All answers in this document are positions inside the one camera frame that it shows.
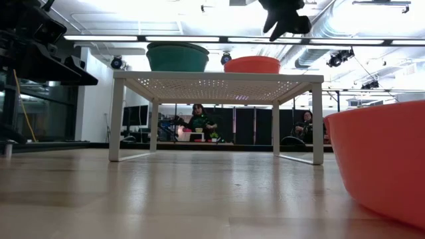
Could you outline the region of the orange plastic mini bowl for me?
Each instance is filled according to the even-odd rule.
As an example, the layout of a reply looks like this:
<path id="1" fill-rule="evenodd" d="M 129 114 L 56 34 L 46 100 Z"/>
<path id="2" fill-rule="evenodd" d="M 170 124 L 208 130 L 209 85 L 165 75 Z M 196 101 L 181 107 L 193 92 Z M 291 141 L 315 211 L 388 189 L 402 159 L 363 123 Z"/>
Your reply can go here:
<path id="1" fill-rule="evenodd" d="M 254 73 L 254 74 L 278 74 L 280 64 L 263 60 L 236 61 L 232 60 L 224 65 L 225 72 Z"/>
<path id="2" fill-rule="evenodd" d="M 324 123 L 351 197 L 425 230 L 425 100 L 339 112 Z"/>

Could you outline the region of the teal patterned mini bowl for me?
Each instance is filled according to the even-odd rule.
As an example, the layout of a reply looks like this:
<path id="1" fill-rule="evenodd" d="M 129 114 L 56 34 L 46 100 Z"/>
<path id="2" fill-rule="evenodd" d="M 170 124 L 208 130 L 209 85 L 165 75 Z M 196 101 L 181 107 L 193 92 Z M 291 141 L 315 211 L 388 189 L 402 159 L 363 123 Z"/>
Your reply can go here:
<path id="1" fill-rule="evenodd" d="M 187 42 L 152 42 L 147 45 L 146 57 L 151 71 L 204 72 L 209 51 Z"/>

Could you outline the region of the long ceiling light bar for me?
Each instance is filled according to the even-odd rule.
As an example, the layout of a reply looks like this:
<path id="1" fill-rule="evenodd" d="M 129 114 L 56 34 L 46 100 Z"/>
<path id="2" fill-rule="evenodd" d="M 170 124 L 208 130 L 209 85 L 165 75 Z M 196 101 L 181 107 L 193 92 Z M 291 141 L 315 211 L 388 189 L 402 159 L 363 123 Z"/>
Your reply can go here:
<path id="1" fill-rule="evenodd" d="M 267 37 L 184 36 L 184 35 L 66 35 L 76 42 L 192 42 L 209 44 L 288 44 L 304 46 L 382 46 L 419 47 L 425 39 L 364 39 L 282 37 L 270 41 Z"/>

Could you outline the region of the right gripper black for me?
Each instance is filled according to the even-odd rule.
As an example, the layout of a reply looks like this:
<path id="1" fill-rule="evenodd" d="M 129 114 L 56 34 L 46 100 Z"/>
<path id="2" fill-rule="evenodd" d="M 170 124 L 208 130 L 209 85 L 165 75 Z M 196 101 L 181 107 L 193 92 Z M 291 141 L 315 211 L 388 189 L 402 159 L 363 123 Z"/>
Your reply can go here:
<path id="1" fill-rule="evenodd" d="M 298 10 L 305 6 L 303 0 L 258 0 L 267 11 L 263 33 L 267 33 L 275 26 L 270 35 L 270 42 L 274 42 L 285 33 L 308 34 L 311 30 L 311 21 L 308 16 L 299 15 Z"/>

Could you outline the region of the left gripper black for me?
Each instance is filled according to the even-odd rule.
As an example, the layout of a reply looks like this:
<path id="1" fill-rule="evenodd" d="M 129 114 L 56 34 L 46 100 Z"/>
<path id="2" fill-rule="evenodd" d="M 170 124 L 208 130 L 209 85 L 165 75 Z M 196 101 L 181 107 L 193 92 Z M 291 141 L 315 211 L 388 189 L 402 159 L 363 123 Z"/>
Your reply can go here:
<path id="1" fill-rule="evenodd" d="M 0 30 L 41 44 L 56 43 L 67 31 L 48 13 L 55 0 L 0 0 Z M 19 77 L 36 82 L 57 81 L 63 86 L 96 86 L 98 79 L 85 71 L 86 63 L 70 55 L 62 62 L 46 47 L 26 43 L 19 47 Z"/>

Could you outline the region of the black room divider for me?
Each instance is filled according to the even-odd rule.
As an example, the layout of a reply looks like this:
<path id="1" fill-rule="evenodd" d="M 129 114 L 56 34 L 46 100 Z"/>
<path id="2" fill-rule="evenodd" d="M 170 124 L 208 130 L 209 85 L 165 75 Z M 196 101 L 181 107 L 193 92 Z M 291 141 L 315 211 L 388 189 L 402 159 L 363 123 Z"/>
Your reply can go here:
<path id="1" fill-rule="evenodd" d="M 218 134 L 235 145 L 271 145 L 272 110 L 260 108 L 208 108 Z"/>

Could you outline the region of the silver ventilation duct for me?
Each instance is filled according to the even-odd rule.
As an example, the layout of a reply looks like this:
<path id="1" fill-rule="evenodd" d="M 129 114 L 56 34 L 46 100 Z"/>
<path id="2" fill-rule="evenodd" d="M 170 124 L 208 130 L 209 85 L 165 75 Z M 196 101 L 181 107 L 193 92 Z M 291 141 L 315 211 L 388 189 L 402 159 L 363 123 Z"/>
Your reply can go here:
<path id="1" fill-rule="evenodd" d="M 314 22 L 311 38 L 425 38 L 425 0 L 335 0 Z M 305 46 L 295 60 L 296 68 L 309 68 L 320 58 L 329 59 L 335 47 Z M 360 59 L 386 58 L 394 47 L 354 46 Z"/>

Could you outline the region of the black computer monitor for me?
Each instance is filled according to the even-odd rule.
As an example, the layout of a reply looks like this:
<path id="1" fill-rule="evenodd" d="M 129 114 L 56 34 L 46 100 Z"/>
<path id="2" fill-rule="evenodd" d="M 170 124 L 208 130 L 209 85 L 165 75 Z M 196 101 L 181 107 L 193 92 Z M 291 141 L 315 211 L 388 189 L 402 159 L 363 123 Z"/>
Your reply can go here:
<path id="1" fill-rule="evenodd" d="M 122 125 L 126 127 L 146 126 L 148 122 L 148 113 L 148 105 L 125 107 Z"/>

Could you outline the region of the person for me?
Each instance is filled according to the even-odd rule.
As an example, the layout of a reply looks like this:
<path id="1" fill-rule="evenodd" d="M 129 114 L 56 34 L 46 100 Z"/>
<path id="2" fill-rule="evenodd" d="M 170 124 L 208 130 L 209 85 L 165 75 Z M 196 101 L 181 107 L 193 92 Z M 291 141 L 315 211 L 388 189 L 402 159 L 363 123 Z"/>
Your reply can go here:
<path id="1" fill-rule="evenodd" d="M 192 111 L 192 118 L 188 123 L 183 123 L 183 127 L 190 129 L 192 132 L 197 132 L 197 128 L 202 129 L 204 140 L 211 139 L 211 133 L 217 128 L 217 124 L 208 117 L 202 104 L 194 104 Z"/>
<path id="2" fill-rule="evenodd" d="M 301 121 L 296 122 L 292 129 L 292 136 L 306 144 L 313 143 L 313 114 L 311 111 L 304 111 Z"/>

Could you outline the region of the black aluminium table frame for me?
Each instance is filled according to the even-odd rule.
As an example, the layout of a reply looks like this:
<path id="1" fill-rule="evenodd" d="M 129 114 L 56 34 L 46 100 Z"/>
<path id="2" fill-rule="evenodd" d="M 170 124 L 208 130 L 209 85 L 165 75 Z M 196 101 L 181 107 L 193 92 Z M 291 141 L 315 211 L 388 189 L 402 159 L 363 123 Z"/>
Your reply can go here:
<path id="1" fill-rule="evenodd" d="M 60 151 L 71 149 L 108 149 L 108 143 L 90 143 L 90 142 L 50 142 L 50 143 L 27 143 L 25 145 L 12 144 L 13 153 L 28 153 L 37 151 Z M 272 152 L 271 145 L 227 145 L 224 143 L 188 143 L 177 144 L 171 142 L 159 142 L 157 150 L 172 150 L 172 151 L 246 151 L 246 152 Z M 297 153 L 312 153 L 313 147 L 307 146 L 288 146 L 280 147 L 281 153 L 297 152 Z"/>

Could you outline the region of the yellow pole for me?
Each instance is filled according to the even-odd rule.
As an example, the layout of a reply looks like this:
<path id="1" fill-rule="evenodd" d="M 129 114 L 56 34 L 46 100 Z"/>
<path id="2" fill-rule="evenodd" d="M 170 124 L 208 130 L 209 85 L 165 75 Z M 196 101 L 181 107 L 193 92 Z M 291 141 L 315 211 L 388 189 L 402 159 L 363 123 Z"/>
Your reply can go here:
<path id="1" fill-rule="evenodd" d="M 13 69 L 13 77 L 15 79 L 15 84 L 16 84 L 17 92 L 18 92 L 18 95 L 19 95 L 19 99 L 21 101 L 21 108 L 22 108 L 22 111 L 24 113 L 24 117 L 26 119 L 27 126 L 28 126 L 28 128 L 30 130 L 30 133 L 31 133 L 31 137 L 33 139 L 33 142 L 36 143 L 38 141 L 36 139 L 36 136 L 35 136 L 35 133 L 34 133 L 34 130 L 33 130 L 32 126 L 31 126 L 31 123 L 29 121 L 29 117 L 28 117 L 28 114 L 27 114 L 27 111 L 26 111 L 26 108 L 25 108 L 25 105 L 24 105 L 24 102 L 23 102 L 23 99 L 22 99 L 21 87 L 20 87 L 20 84 L 19 84 L 19 80 L 17 78 L 17 72 L 16 72 L 15 69 Z"/>

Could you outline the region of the white perforated metal rack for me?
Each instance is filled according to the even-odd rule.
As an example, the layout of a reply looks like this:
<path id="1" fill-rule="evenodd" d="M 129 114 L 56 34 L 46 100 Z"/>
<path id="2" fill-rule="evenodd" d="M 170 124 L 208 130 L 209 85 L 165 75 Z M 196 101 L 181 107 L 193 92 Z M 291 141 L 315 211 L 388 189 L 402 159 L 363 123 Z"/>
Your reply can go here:
<path id="1" fill-rule="evenodd" d="M 225 72 L 114 72 L 108 159 L 120 162 L 120 132 L 124 90 L 129 88 L 152 104 L 149 154 L 157 151 L 160 104 L 224 104 L 272 107 L 272 149 L 280 152 L 280 106 L 305 92 L 312 93 L 313 157 L 310 165 L 322 165 L 323 106 L 320 75 L 253 74 Z"/>

